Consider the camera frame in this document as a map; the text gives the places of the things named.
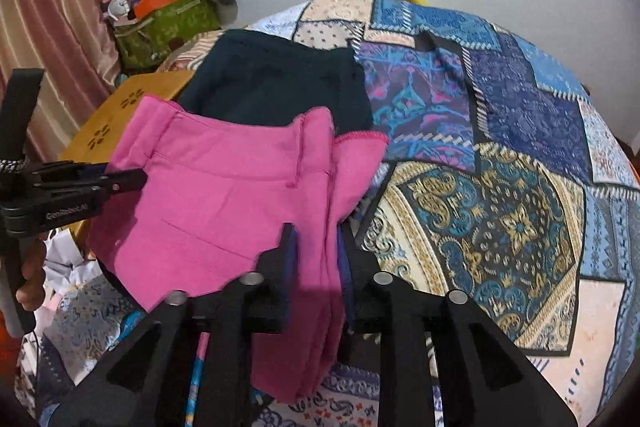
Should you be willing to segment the person left hand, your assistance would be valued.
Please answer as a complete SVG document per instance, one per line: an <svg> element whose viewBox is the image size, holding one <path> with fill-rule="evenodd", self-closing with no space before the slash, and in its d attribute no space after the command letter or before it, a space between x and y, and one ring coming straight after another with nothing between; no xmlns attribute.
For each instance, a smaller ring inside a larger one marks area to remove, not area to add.
<svg viewBox="0 0 640 427"><path fill-rule="evenodd" d="M46 292L43 284L46 273L43 270L44 259L46 259L47 247L44 239L47 234L39 234L27 247L25 258L22 264L22 274L25 283L17 289L15 294L17 302L25 311L34 312L42 304Z"/></svg>

